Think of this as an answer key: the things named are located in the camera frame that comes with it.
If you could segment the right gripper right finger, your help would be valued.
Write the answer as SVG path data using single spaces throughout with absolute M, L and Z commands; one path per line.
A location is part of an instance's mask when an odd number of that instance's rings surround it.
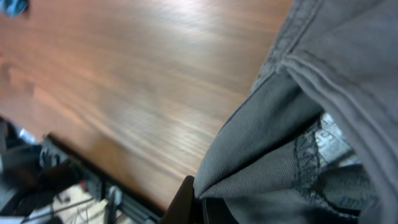
M 202 200 L 204 224 L 238 224 L 222 198 Z

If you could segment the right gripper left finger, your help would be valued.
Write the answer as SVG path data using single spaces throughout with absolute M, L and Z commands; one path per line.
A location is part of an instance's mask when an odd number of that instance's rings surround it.
M 158 224 L 194 224 L 194 177 L 184 178 L 174 199 Z

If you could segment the grey shorts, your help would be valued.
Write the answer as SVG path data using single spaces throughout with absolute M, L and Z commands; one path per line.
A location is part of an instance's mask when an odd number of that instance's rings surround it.
M 397 1 L 294 1 L 193 187 L 238 223 L 396 223 Z

